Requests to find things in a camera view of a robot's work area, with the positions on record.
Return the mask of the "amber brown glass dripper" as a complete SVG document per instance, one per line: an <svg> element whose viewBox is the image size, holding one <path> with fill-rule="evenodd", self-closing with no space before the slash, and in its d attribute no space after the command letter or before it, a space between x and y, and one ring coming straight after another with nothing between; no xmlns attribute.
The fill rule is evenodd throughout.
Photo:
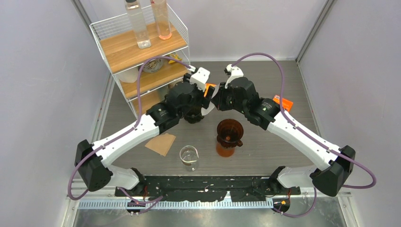
<svg viewBox="0 0 401 227"><path fill-rule="evenodd" d="M241 147L244 129L235 119L224 119L217 125L217 142L224 148Z"/></svg>

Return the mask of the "white paper coffee filter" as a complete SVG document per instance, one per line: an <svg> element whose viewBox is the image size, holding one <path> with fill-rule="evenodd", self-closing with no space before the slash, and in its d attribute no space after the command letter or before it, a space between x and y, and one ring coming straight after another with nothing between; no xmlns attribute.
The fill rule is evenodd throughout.
<svg viewBox="0 0 401 227"><path fill-rule="evenodd" d="M201 115L206 116L208 115L213 109L215 108L215 105L211 100L202 100L201 101Z"/></svg>

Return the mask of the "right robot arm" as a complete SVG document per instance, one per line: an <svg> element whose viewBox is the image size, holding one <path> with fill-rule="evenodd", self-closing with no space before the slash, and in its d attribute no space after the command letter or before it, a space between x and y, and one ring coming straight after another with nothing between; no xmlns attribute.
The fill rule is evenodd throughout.
<svg viewBox="0 0 401 227"><path fill-rule="evenodd" d="M270 189L282 194L291 187L311 187L334 197L353 171L355 150L346 145L334 145L291 117L281 112L280 105L270 98L261 98L254 84L245 77L222 82L211 102L220 111L236 110L253 125L267 130L295 147L313 162L313 166L280 167Z"/></svg>

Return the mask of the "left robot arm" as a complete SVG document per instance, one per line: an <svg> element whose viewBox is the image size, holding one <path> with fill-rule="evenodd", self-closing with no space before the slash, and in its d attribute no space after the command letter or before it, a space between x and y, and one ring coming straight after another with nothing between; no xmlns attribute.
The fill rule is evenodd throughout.
<svg viewBox="0 0 401 227"><path fill-rule="evenodd" d="M185 74L184 80L168 92L164 101L148 109L135 123L94 144L81 141L74 165L87 190L94 192L113 185L127 189L134 196L141 195L145 183L136 172L112 166L112 163L136 145L176 126L192 108L208 108L213 94L206 86L209 75L204 68Z"/></svg>

